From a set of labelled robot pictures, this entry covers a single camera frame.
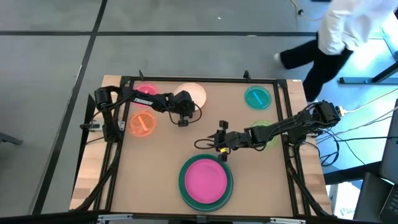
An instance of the green plate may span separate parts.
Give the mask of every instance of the green plate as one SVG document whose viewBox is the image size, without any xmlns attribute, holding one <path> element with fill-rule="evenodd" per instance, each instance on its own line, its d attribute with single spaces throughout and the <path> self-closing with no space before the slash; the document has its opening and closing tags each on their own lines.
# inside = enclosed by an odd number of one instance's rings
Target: green plate
<svg viewBox="0 0 398 224">
<path fill-rule="evenodd" d="M 218 162 L 222 166 L 222 168 L 224 169 L 224 171 L 226 173 L 227 186 L 226 186 L 225 193 L 223 194 L 223 196 L 221 196 L 220 199 L 218 199 L 214 203 L 204 204 L 204 203 L 199 203 L 199 202 L 195 201 L 188 194 L 187 189 L 185 188 L 185 174 L 187 173 L 188 168 L 194 162 L 196 162 L 200 159 L 211 159 L 211 160 Z M 231 173 L 229 167 L 224 162 L 218 161 L 217 157 L 215 157 L 213 155 L 209 155 L 209 154 L 200 154 L 200 155 L 192 157 L 182 166 L 180 175 L 178 177 L 178 187 L 180 189 L 181 197 L 183 198 L 185 203 L 187 203 L 187 205 L 189 205 L 191 208 L 195 209 L 198 212 L 215 212 L 215 211 L 219 210 L 220 208 L 222 208 L 224 205 L 226 205 L 228 200 L 232 196 L 232 192 L 233 192 L 232 173 Z"/>
<path fill-rule="evenodd" d="M 251 126 L 252 126 L 252 127 L 255 127 L 255 126 L 260 126 L 260 125 L 270 126 L 270 125 L 271 125 L 271 122 L 269 122 L 269 121 L 264 121 L 264 120 L 258 120 L 258 121 L 255 121 L 254 123 L 252 123 Z M 275 146 L 275 144 L 276 144 L 276 136 L 275 136 L 274 138 L 272 138 L 271 141 L 267 142 L 266 148 Z"/>
</svg>

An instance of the tan tabletop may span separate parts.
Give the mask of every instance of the tan tabletop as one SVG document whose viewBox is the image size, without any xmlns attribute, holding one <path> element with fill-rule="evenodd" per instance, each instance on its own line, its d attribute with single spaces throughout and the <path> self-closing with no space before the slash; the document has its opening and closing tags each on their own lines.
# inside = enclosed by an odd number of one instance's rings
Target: tan tabletop
<svg viewBox="0 0 398 224">
<path fill-rule="evenodd" d="M 121 76 L 106 75 L 103 86 L 119 86 Z M 182 82 L 150 82 L 159 93 L 174 92 Z M 289 97 L 293 114 L 307 103 L 302 82 L 288 80 Z M 215 150 L 201 151 L 193 142 L 206 138 L 218 129 L 218 121 L 229 122 L 229 131 L 243 131 L 257 120 L 277 122 L 274 91 L 270 84 L 248 83 L 198 83 L 206 90 L 207 101 L 202 108 L 202 119 L 188 127 L 179 128 L 169 120 L 167 113 L 161 114 L 151 108 L 130 105 L 129 118 L 140 110 L 148 110 L 157 119 L 152 134 L 136 137 L 129 132 L 128 124 L 124 135 L 118 177 L 114 188 L 111 210 L 113 212 L 197 214 L 182 200 L 178 191 L 178 172 L 192 156 L 202 153 L 217 155 Z M 244 91 L 253 85 L 269 90 L 272 103 L 266 110 L 256 111 L 246 106 Z M 287 117 L 284 95 L 280 88 L 280 101 L 284 118 Z M 102 132 L 90 133 L 88 141 L 99 138 Z M 85 148 L 70 208 L 79 206 L 91 192 L 100 176 L 106 143 L 96 141 Z M 328 213 L 331 212 L 323 179 L 318 151 L 309 145 L 300 148 L 305 183 L 314 198 Z M 234 192 L 229 202 L 212 215 L 241 216 L 283 216 L 291 217 L 292 209 L 287 185 L 282 142 L 267 147 L 262 152 L 253 149 L 239 149 L 228 157 L 227 165 L 234 177 Z M 295 188 L 298 209 L 303 213 L 299 188 Z M 104 188 L 101 208 L 104 208 L 108 186 Z"/>
</svg>

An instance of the gray floor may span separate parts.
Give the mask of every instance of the gray floor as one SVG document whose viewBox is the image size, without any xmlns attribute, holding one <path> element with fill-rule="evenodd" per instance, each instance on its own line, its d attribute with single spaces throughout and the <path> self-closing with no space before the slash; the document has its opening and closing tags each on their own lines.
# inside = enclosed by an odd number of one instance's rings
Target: gray floor
<svg viewBox="0 0 398 224">
<path fill-rule="evenodd" d="M 320 17 L 327 3 L 297 1 L 310 17 Z M 101 0 L 1 1 L 0 30 L 92 30 Z M 315 32 L 318 22 L 296 17 L 286 1 L 145 1 L 109 0 L 101 30 L 167 31 L 279 31 Z M 87 96 L 101 85 L 104 75 L 241 77 L 249 70 L 256 78 L 305 78 L 311 65 L 286 71 L 272 61 L 281 50 L 304 43 L 308 37 L 97 37 L 44 212 L 68 210 Z M 87 37 L 0 36 L 0 131 L 24 140 L 22 146 L 0 144 L 0 216 L 29 213 L 44 163 L 79 70 Z M 383 40 L 372 40 L 350 59 L 339 77 L 371 77 L 394 59 Z M 396 86 L 326 84 L 319 99 L 347 110 L 355 109 Z M 355 114 L 335 128 L 365 123 L 391 108 L 398 93 Z M 382 136 L 388 121 L 352 132 L 344 138 Z M 350 142 L 364 162 L 381 158 L 383 141 Z M 320 144 L 322 154 L 335 150 Z M 333 167 L 360 163 L 341 145 Z"/>
</svg>

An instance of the white sneaker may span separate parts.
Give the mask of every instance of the white sneaker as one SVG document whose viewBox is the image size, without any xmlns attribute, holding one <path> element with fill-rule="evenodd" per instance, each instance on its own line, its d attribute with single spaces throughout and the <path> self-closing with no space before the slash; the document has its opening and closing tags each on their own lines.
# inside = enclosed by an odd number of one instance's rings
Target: white sneaker
<svg viewBox="0 0 398 224">
<path fill-rule="evenodd" d="M 274 61 L 277 62 L 280 67 L 285 68 L 284 64 L 282 64 L 282 61 L 280 60 L 280 53 L 276 53 L 274 55 Z"/>
<path fill-rule="evenodd" d="M 311 103 L 318 103 L 318 102 L 319 102 L 319 101 L 318 101 L 318 98 L 316 98 L 313 102 L 308 102 L 308 101 L 307 101 L 307 104 L 310 105 Z"/>
</svg>

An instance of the pink petri dish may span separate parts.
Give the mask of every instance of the pink petri dish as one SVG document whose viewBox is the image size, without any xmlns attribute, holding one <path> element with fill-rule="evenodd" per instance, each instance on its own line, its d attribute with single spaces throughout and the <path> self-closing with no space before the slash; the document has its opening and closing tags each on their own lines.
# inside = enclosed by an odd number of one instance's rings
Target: pink petri dish
<svg viewBox="0 0 398 224">
<path fill-rule="evenodd" d="M 225 193 L 227 177 L 222 166 L 211 159 L 194 162 L 185 174 L 185 188 L 199 203 L 214 203 Z"/>
<path fill-rule="evenodd" d="M 143 93 L 147 93 L 147 94 L 151 94 L 151 95 L 156 95 L 158 93 L 157 88 L 149 83 L 144 83 L 144 84 L 140 84 L 137 87 L 135 87 L 135 90 L 141 91 Z M 147 105 L 142 105 L 139 103 L 134 103 L 137 106 L 140 107 L 146 107 Z"/>
</svg>

